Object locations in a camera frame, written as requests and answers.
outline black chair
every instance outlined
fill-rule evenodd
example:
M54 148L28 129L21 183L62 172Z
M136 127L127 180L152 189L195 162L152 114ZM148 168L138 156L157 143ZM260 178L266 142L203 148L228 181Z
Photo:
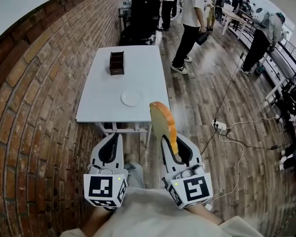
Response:
M120 45L140 45L152 40L159 23L159 0L132 0L130 26L126 27L126 15L121 15L124 23Z

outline black cable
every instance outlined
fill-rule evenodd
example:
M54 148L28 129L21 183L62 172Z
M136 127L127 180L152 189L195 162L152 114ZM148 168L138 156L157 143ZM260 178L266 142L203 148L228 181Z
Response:
M240 60L242 59L243 54L244 54L244 50L243 50L243 52L242 52L241 55L240 55L240 59L239 59L239 61L238 61L237 67L236 67L235 71L234 71L233 74L232 74L231 80L230 80L229 85L228 85L228 87L227 87L227 89L226 89L225 95L224 95L223 98L222 98L221 104L220 104L220 105L218 106L218 108L217 108L217 111L216 111L216 113L215 113L215 120L214 120L215 122L216 122L216 120L217 120L217 113L218 113L218 111L219 111L219 108L222 106L222 103L223 103L223 101L224 101L224 99L225 99L225 97L226 97L226 95L227 95L227 92L228 92L228 90L229 90L229 87L230 87L230 85L231 85L231 83L232 83L232 79L233 79L234 75L236 74L236 71L237 71L237 69L238 69L238 67L239 67L239 62L240 62Z
M255 146L248 146L246 143L244 143L243 141L241 141L241 140L236 140L236 139L233 139L233 138L230 138L230 137L228 137L228 133L226 134L226 135L224 135L227 139L229 139L229 140L233 140L233 141L237 141L237 142L240 142L240 143L242 143L245 147L247 147L247 148L256 148L256 149L266 149L266 150L271 150L270 148L265 148L265 147L255 147Z
M278 148L280 148L280 147L283 147L283 146L286 146L286 145L290 144L290 143L286 143L286 144L281 145L281 146L274 145L274 146L272 146L271 148L248 146L246 143L244 143L244 142L241 141L241 140L236 140L236 139L233 139L233 138L228 137L228 133L227 133L226 135L222 135L222 134L221 134L221 136L225 136L225 137L226 137L227 139L229 139L229 140L233 140L233 141L240 142L240 143L242 143L242 144L243 144L245 147L247 147L247 148L275 150L275 149L278 149Z
M213 135L211 136L211 138L209 139L209 141L206 143L206 146L204 147L203 151L201 152L201 155L204 153L205 149L207 148L208 143L212 140L213 136L216 134L217 132L217 128L215 128L215 132L213 133Z
M236 67L235 71L233 72L233 75L232 75L232 77L231 77L231 80L230 80L230 82L229 82L229 85L228 85L228 87L227 87L227 89L226 89L225 95L224 95L223 98L222 98L222 102L221 102L221 104L220 104L220 105L218 106L218 108L217 108L217 111L216 111L216 113L215 113L215 120L214 120L215 122L216 122L216 120L217 120L217 113L218 113L218 111L219 111L219 108L222 106L222 103L223 103L223 101L224 101L224 99L225 99L225 97L226 97L226 95L227 95L227 92L228 92L229 87L230 87L230 85L231 85L232 79L233 79L233 77L234 77L234 75L235 75L235 73L236 73L236 71L237 71L237 68L238 68L238 66L239 66L239 62L240 62L240 60L242 59L242 57L243 57L243 55L244 55L244 52L245 52L245 50L246 50L246 47L243 49L243 51L242 51L242 53L241 53L241 55L240 55L240 59L239 59L239 61L238 61L237 67Z

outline man in gray shirt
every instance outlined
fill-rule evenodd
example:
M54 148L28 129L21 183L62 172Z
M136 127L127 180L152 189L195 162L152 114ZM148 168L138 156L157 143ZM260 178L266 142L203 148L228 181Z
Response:
M251 48L247 54L246 60L241 67L241 72L251 75L251 68L258 62L270 47L270 52L275 50L277 42L280 40L282 27L285 17L281 12L271 13L269 16L268 27L258 26Z

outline shoe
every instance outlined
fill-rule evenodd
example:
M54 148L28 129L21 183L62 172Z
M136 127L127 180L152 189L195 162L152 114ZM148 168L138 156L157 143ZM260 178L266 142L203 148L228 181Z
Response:
M284 164L284 162L287 160L287 157L286 156L283 156L281 159L280 159L280 164Z
M192 62L192 58L187 55L186 58L184 59L184 61L186 61L186 62Z
M169 31L169 28L165 29L165 28L163 28L163 26L161 26L158 28L158 31L166 31L167 32L167 31Z
M180 67L180 68L176 68L173 65L171 65L171 69L182 74L182 75L187 75L187 69L185 67Z
M244 71L243 69L240 70L242 73L246 74L247 76L252 75L251 70L249 71Z

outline black pants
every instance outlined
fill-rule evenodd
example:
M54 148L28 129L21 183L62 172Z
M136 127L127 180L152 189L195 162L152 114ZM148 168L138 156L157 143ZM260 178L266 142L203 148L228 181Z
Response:
M285 156L288 157L294 153L294 149L296 146L296 141L292 143L288 148L285 149ZM283 163L284 169L290 168L290 167L295 167L296 166L296 160L293 157L288 158L284 163Z
M184 64L184 59L186 58L187 54L192 50L198 32L199 27L192 27L192 26L184 26L184 33L182 35L181 43L178 48L176 57L173 59L172 65L176 68L180 68Z
M269 46L270 43L268 42L267 37L264 35L264 33L261 30L256 30L251 48L243 64L243 70L250 71L254 64L263 57Z
M171 9L172 9L173 1L163 1L162 2L162 27L164 29L168 29L170 27L170 18L171 18Z
M177 3L178 0L174 0L173 1L173 5L172 5L172 17L175 17L177 15Z

